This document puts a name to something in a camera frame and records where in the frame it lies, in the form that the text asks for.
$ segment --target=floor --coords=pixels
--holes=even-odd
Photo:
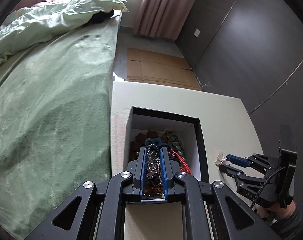
[[[116,56],[114,60],[114,77],[126,79],[127,77],[127,49],[135,48],[159,52],[175,57],[182,57],[175,43],[159,38],[148,38],[140,35],[119,31],[117,37]]]

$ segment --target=flattened cardboard box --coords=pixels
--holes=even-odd
[[[127,81],[202,91],[184,58],[129,48],[127,59]]]

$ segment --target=gray wall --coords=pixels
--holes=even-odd
[[[282,0],[195,0],[176,44],[204,91],[240,98],[250,112],[302,61],[303,25]],[[303,64],[250,117],[266,155],[278,155],[279,123],[292,126],[303,205]]]

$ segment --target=screw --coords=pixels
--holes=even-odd
[[[93,183],[91,181],[87,181],[83,184],[84,188],[91,188],[93,186]]]
[[[176,173],[176,176],[179,177],[179,178],[182,178],[182,177],[185,177],[185,176],[186,176],[186,173],[183,172],[183,171],[180,171],[180,172],[177,172],[177,173]]]
[[[222,188],[222,187],[224,187],[224,183],[217,180],[217,181],[214,182],[214,186],[217,187],[217,188]]]
[[[121,173],[121,176],[123,178],[129,178],[131,176],[131,173],[129,171],[124,171]]]

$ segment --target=power outlet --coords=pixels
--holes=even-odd
[[[195,36],[196,38],[198,38],[198,35],[199,35],[200,32],[201,32],[201,31],[200,31],[199,29],[196,29],[196,31],[194,32],[194,36]]]

